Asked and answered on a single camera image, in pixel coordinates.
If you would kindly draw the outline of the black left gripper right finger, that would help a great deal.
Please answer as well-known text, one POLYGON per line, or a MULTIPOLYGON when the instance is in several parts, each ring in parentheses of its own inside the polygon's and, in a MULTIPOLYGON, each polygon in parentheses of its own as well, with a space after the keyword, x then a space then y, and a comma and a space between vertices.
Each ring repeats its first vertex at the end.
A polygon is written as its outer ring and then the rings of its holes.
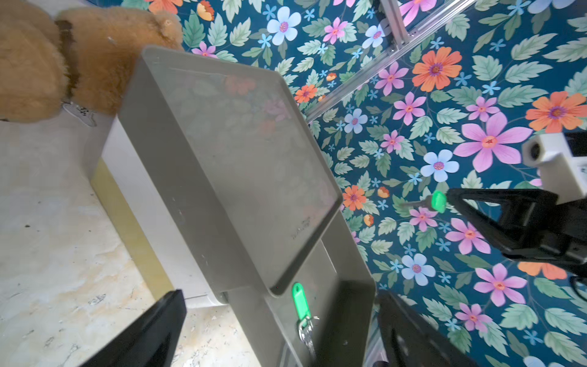
POLYGON ((377 366, 476 366, 446 336, 402 298, 390 291, 377 295, 378 326, 387 360, 377 366))

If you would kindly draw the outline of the grey three-drawer cabinet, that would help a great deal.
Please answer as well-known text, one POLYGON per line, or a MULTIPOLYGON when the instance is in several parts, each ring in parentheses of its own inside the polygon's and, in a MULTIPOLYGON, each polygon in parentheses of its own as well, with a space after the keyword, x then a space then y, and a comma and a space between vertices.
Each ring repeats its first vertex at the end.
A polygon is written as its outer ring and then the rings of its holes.
POLYGON ((212 291, 275 286, 342 193, 277 72, 146 47, 116 114, 212 291))

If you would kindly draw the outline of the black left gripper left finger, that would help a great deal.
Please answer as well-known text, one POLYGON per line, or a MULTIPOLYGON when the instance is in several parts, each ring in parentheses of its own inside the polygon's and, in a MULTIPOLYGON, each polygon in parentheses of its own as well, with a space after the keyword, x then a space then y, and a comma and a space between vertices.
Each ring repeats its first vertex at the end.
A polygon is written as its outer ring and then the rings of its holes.
POLYGON ((81 366, 170 366, 185 318, 183 292, 169 291, 81 366))

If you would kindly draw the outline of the green tagged key bunch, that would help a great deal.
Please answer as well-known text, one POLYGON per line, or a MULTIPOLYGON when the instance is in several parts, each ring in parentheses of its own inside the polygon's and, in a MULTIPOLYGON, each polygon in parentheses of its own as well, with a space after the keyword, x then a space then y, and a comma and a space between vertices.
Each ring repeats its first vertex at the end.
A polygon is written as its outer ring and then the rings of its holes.
POLYGON ((314 321, 319 318, 312 315, 304 286, 297 282, 292 286, 292 299, 297 312, 297 333, 300 341, 307 347, 310 360, 316 362, 317 355, 313 342, 314 321))

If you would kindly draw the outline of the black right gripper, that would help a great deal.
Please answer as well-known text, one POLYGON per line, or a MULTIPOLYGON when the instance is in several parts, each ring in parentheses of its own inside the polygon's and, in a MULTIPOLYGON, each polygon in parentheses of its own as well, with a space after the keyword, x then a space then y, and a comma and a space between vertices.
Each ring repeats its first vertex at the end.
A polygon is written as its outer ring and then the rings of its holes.
POLYGON ((558 203, 540 189, 450 189, 448 203, 505 258, 586 276, 586 199, 558 203), (472 202, 498 205, 485 214, 472 202))

